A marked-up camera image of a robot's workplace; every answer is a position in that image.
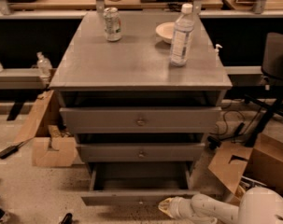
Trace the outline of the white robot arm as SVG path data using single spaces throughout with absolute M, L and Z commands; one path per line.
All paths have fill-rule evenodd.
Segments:
M 238 206 L 196 194 L 190 199 L 166 198 L 158 208 L 173 219 L 193 224 L 283 224 L 283 197 L 262 187 L 249 189 Z

